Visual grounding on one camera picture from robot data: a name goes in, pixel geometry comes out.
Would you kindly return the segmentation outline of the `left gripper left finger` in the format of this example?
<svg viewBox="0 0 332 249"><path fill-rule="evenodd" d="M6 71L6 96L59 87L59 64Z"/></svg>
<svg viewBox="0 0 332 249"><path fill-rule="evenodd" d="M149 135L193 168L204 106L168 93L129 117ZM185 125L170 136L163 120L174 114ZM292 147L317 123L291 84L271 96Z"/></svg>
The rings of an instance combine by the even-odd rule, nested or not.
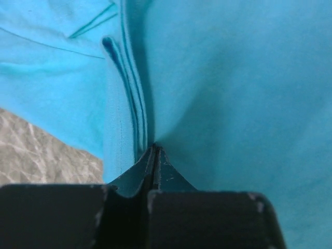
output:
<svg viewBox="0 0 332 249"><path fill-rule="evenodd" d="M1 187L1 248L144 248L156 149L108 184Z"/></svg>

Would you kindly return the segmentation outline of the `turquoise polo shirt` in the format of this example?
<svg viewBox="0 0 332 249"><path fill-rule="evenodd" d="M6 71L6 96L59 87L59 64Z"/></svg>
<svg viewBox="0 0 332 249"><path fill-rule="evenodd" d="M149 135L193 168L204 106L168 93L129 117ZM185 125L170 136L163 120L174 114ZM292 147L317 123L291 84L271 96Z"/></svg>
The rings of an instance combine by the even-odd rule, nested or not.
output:
<svg viewBox="0 0 332 249"><path fill-rule="evenodd" d="M102 158L153 143L331 248L331 1L1 1L1 107Z"/></svg>

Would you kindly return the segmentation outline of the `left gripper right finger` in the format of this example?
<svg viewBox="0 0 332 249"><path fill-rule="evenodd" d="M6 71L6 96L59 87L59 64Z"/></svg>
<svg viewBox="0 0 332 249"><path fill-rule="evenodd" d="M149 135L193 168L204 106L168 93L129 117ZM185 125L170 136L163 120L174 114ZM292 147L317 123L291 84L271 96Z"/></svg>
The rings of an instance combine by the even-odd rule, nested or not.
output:
<svg viewBox="0 0 332 249"><path fill-rule="evenodd" d="M248 191L199 191L156 148L148 248L286 248L271 202Z"/></svg>

